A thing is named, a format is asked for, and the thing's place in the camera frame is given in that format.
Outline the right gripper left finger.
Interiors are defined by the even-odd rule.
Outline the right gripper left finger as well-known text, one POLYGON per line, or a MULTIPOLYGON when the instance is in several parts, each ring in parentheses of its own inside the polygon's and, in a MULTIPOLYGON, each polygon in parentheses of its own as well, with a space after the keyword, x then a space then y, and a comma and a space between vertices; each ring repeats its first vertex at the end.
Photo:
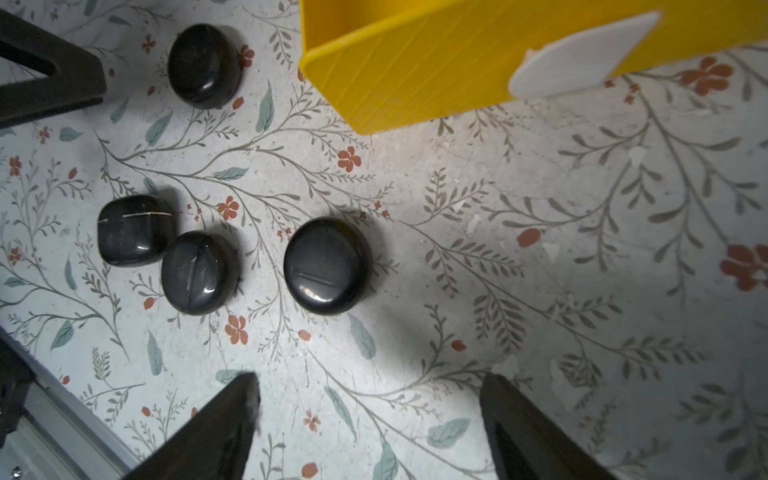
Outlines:
POLYGON ((241 479, 259 416, 257 375, 239 373, 128 479, 241 479))

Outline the black square earphone case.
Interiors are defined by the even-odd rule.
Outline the black square earphone case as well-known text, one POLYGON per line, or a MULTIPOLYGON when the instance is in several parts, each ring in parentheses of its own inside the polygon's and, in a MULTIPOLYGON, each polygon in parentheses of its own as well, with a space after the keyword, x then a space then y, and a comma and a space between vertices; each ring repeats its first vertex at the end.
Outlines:
POLYGON ((152 194, 115 199, 101 209, 97 221, 99 254, 115 267, 159 261, 175 236, 174 212, 168 202, 152 194))

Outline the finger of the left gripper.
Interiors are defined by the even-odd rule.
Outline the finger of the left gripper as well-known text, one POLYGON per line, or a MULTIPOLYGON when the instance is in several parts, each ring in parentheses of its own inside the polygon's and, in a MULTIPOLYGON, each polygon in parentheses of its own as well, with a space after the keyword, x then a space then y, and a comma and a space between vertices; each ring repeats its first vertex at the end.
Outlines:
POLYGON ((40 74, 1 86, 2 128, 98 105, 107 92, 99 58, 5 10, 1 57, 40 74))

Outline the yellow drawer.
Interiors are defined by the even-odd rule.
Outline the yellow drawer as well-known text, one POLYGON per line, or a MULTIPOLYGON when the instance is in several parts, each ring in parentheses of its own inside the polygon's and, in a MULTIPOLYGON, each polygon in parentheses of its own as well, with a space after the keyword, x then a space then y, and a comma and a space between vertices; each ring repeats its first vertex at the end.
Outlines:
POLYGON ((303 76, 358 134, 767 36, 763 1, 304 1, 303 76))

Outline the black round earphone case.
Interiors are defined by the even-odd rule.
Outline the black round earphone case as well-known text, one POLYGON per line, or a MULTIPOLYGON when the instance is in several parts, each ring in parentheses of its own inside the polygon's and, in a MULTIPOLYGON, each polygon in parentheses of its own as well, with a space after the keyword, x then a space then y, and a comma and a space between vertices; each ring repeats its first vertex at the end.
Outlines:
POLYGON ((173 92, 202 110, 225 105, 239 87, 242 71, 238 51, 218 27, 196 24, 182 31, 167 60, 173 92))
POLYGON ((329 216, 303 224, 288 242, 283 261, 293 299, 323 316, 350 310, 364 295, 372 268, 371 248, 363 233, 329 216))

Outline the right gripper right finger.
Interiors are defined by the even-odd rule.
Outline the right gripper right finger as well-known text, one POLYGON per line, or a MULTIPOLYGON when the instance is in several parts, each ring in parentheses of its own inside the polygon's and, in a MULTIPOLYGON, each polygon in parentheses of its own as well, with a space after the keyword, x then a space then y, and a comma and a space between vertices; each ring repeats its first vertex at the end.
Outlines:
POLYGON ((505 377, 487 374, 479 403, 500 479, 611 479, 505 377))

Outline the black oval earphone case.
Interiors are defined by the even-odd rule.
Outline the black oval earphone case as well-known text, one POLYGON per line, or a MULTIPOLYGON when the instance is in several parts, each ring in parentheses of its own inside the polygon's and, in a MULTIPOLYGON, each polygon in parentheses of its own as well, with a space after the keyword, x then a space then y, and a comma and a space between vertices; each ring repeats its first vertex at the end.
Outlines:
POLYGON ((222 307, 234 294, 240 261, 221 235, 189 231, 168 247, 161 266, 161 286, 179 312, 202 316, 222 307))

